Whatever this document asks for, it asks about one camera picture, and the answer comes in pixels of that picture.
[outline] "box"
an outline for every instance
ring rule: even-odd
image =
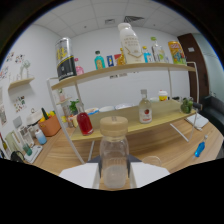
[[[54,115],[53,117],[43,122],[38,122],[38,124],[46,137],[51,137],[56,135],[58,131],[61,129],[57,115]]]

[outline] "door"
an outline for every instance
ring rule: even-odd
[[[187,62],[195,62],[198,70],[199,80],[199,103],[202,103],[202,98],[209,95],[209,83],[207,69],[201,50],[192,34],[185,34],[177,37],[187,59]],[[190,96],[194,101],[197,100],[197,82],[195,72],[189,72],[190,81]]]

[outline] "wooden table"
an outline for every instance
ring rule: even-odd
[[[185,120],[173,123],[185,136],[189,136],[192,126]],[[204,135],[208,135],[206,146],[200,157],[194,158],[194,152],[198,144],[203,140]],[[62,170],[81,165],[76,154],[69,145],[64,133],[60,130],[54,137],[47,138],[48,142],[40,155],[34,162],[34,166],[40,167],[50,173],[59,175]],[[194,130],[193,137],[188,143],[169,124],[160,125],[155,129],[145,132],[135,133],[127,136],[129,143],[129,153],[142,160],[146,156],[158,156],[162,162],[162,167],[171,174],[190,165],[199,164],[215,160],[222,142],[222,134],[208,123],[202,131]],[[95,142],[92,158],[99,155],[100,140]],[[80,155],[85,162],[88,160],[91,142],[78,142],[75,144]],[[128,180],[124,188],[128,189]],[[106,189],[102,180],[100,189]]]

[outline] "wooden shelf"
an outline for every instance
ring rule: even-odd
[[[127,64],[113,66],[109,68],[103,68],[92,72],[87,72],[79,76],[73,76],[67,79],[61,80],[56,85],[53,85],[52,90],[60,89],[64,87],[74,86],[76,83],[88,82],[94,79],[99,79],[115,74],[121,73],[133,73],[140,71],[191,71],[195,72],[195,68],[186,65],[175,65],[169,63],[139,63],[139,64]]]
[[[180,103],[175,100],[167,100],[152,103],[152,122],[149,124],[141,124],[139,122],[138,106],[129,107],[120,110],[102,112],[90,115],[90,120],[94,128],[94,132],[89,136],[83,136],[79,126],[70,136],[72,141],[93,141],[102,138],[99,125],[100,119],[108,116],[122,116],[128,119],[128,135],[139,132],[148,131],[160,125],[172,123],[177,120],[185,119],[186,117],[195,114],[192,110],[190,114],[180,112]]]
[[[15,88],[15,87],[18,87],[18,86],[21,86],[21,85],[24,85],[24,84],[28,84],[34,79],[35,78],[29,78],[29,79],[22,79],[22,80],[19,80],[19,81],[16,81],[16,82],[12,82],[12,83],[10,83],[8,90],[12,89],[12,88]]]
[[[68,99],[65,99],[64,101],[58,102],[58,103],[56,103],[56,105],[60,105],[60,104],[62,104],[62,103],[65,103],[66,101],[68,101],[68,100],[70,100],[70,99],[72,99],[72,97],[70,97],[70,98],[68,98]]]

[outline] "blue bottle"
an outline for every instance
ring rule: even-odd
[[[152,55],[148,52],[147,47],[143,46],[142,49],[143,49],[142,51],[145,58],[145,63],[152,62]]]
[[[100,51],[96,51],[95,65],[96,70],[105,68],[105,63],[103,57],[100,55]]]
[[[205,135],[205,137],[204,137],[204,141],[201,142],[201,143],[198,145],[198,148],[197,148],[197,150],[196,150],[195,153],[194,153],[194,155],[195,155],[196,157],[199,157],[200,154],[201,154],[201,152],[204,150],[204,148],[205,148],[205,141],[206,141],[207,138],[208,138],[208,136]]]

